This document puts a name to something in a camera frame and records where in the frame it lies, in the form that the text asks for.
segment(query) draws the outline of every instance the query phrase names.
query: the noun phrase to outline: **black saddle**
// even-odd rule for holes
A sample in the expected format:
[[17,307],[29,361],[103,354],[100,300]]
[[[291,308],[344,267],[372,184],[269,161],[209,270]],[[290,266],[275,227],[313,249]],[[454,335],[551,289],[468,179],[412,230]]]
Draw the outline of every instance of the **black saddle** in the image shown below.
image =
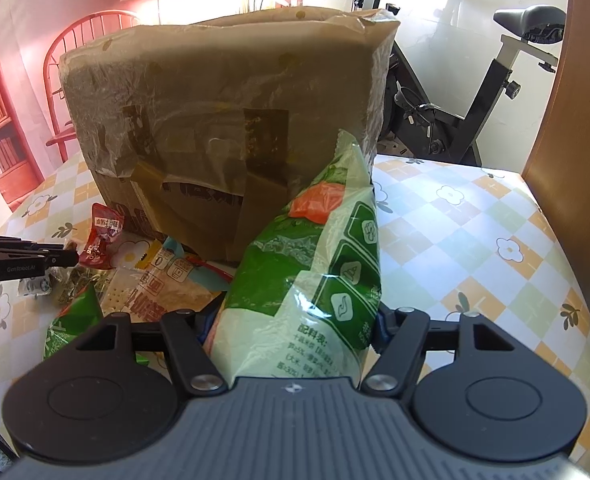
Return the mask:
[[562,41],[566,12],[550,5],[534,5],[498,10],[493,19],[522,40],[551,44]]

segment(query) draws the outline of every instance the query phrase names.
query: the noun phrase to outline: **tablecloth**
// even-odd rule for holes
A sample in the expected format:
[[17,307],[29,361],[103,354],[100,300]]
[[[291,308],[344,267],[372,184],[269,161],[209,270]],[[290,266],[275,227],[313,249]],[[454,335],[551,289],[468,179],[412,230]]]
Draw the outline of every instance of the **tablecloth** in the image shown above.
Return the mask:
[[[546,218],[519,174],[378,155],[373,170],[382,300],[433,319],[475,310],[533,349],[582,391],[588,420],[572,454],[590,449],[590,314]],[[11,216],[0,234],[57,242],[85,239],[102,202],[81,155],[73,156]],[[145,240],[123,243],[135,262]],[[0,406],[14,380],[41,361],[49,298],[0,290]],[[423,373],[453,360],[429,352]],[[0,432],[6,429],[0,416]]]

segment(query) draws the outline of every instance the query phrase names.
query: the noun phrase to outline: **checkered tablecloth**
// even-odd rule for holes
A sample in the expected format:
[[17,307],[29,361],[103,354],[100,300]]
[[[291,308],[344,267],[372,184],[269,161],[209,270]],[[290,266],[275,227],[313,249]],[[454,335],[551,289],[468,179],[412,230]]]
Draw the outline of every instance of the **checkered tablecloth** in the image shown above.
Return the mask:
[[[590,449],[590,314],[522,178],[378,155],[373,181],[383,301],[419,308],[433,319],[479,311],[569,377],[588,405],[588,421],[572,454],[578,459]],[[70,235],[85,240],[94,202],[102,198],[76,155],[0,233],[34,241]],[[145,240],[134,241],[120,248],[124,262],[147,247]],[[12,382],[41,361],[46,327],[58,312],[49,298],[18,298],[16,284],[3,283],[0,293],[0,406]],[[448,352],[429,352],[423,373],[452,360]],[[1,416],[0,432],[6,435]]]

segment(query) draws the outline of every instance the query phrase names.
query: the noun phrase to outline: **brown cardboard box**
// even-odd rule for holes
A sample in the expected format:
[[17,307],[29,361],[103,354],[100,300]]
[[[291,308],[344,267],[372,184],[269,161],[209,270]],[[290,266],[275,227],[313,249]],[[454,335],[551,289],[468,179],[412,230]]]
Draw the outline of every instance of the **brown cardboard box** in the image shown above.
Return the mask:
[[294,7],[129,28],[65,54],[104,200],[130,229],[239,260],[329,163],[340,128],[372,163],[398,25],[383,10]]

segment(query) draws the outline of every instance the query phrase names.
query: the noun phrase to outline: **red snack wrapper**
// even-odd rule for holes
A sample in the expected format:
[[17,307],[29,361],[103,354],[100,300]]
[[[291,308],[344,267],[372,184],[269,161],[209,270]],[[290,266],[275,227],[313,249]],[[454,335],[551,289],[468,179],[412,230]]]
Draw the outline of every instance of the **red snack wrapper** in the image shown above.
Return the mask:
[[79,263],[93,269],[112,269],[108,247],[120,237],[123,227],[123,215],[103,204],[92,204],[91,232]]

